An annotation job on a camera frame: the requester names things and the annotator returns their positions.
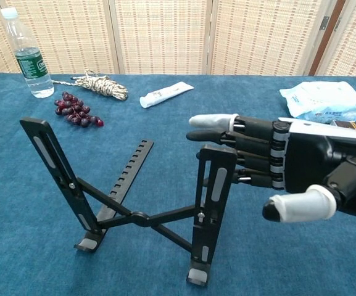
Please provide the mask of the blue table cloth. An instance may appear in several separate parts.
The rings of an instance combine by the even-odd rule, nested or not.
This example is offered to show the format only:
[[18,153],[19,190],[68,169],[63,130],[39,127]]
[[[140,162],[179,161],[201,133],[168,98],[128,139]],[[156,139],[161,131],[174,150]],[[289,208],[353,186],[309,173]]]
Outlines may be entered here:
[[[21,75],[0,73],[0,296],[356,296],[356,217],[272,223],[262,207],[274,194],[231,187],[207,287],[186,281],[189,253],[150,228],[111,229],[95,253],[38,153],[23,117],[52,126],[75,174],[109,192],[142,139],[154,146],[124,203],[150,215],[193,204],[197,151],[188,120],[239,113],[274,120],[289,112],[280,89],[302,76],[115,75],[126,101],[57,85],[33,97]],[[144,109],[139,98],[178,82],[194,86]],[[55,114],[66,91],[104,126],[82,128]]]

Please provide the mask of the small black carton box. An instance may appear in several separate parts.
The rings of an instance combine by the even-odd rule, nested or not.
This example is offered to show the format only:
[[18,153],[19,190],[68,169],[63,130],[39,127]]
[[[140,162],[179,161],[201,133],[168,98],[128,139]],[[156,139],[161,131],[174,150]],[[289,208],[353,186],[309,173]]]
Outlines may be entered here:
[[341,128],[349,128],[356,130],[356,121],[340,121],[340,120],[332,120],[330,123],[331,126],[338,126]]

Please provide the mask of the white toothpaste tube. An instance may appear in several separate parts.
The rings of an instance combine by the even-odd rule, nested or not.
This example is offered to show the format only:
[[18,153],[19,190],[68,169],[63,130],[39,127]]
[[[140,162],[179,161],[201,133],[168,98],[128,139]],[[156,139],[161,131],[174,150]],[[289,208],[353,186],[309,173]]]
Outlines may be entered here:
[[147,109],[192,89],[194,89],[194,86],[180,81],[171,86],[158,89],[147,93],[145,96],[141,96],[139,98],[139,103],[142,108]]

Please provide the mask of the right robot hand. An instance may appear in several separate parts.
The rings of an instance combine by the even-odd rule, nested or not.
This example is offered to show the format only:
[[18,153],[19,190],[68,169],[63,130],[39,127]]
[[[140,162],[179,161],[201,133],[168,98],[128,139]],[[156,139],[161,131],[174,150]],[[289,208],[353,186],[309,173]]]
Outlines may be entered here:
[[294,118],[274,121],[239,114],[195,115],[191,141],[236,151],[234,183],[278,191],[263,206],[266,220],[327,220],[356,216],[356,129]]

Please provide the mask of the black folding laptop stand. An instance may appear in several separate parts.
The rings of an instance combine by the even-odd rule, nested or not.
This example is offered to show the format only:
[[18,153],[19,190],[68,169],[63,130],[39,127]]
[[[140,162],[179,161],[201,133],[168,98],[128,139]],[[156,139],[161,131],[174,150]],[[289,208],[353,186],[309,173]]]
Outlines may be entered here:
[[86,231],[75,248],[95,252],[111,228],[135,224],[152,228],[191,254],[186,280],[205,287],[210,277],[226,202],[237,162],[232,149],[204,145],[199,151],[194,205],[149,216],[123,206],[135,177],[154,143],[143,139],[118,181],[105,194],[77,177],[48,122],[25,117],[20,124],[74,215]]

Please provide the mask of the dark red grape bunch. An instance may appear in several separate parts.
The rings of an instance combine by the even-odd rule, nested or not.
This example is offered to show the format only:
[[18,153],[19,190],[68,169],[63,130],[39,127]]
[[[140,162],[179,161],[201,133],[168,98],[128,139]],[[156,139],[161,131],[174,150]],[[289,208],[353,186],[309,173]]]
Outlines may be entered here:
[[64,91],[61,99],[54,100],[55,114],[64,117],[69,123],[87,128],[89,126],[102,127],[104,121],[95,115],[91,115],[91,108],[84,101],[73,94]]

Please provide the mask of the green label water bottle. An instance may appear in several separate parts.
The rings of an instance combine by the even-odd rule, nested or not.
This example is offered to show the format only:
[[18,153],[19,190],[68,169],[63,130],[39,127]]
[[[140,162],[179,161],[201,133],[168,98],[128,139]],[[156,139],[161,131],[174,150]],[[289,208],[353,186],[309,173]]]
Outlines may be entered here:
[[35,36],[19,19],[14,7],[1,9],[7,39],[31,94],[45,98],[54,94],[54,85]]

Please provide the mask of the light blue wet wipes pack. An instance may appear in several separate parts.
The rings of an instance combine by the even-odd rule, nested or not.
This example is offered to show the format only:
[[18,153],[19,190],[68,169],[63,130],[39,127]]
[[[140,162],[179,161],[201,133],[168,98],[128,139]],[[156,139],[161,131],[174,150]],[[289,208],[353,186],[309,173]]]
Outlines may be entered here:
[[345,81],[302,82],[279,92],[294,118],[318,123],[356,121],[356,90]]

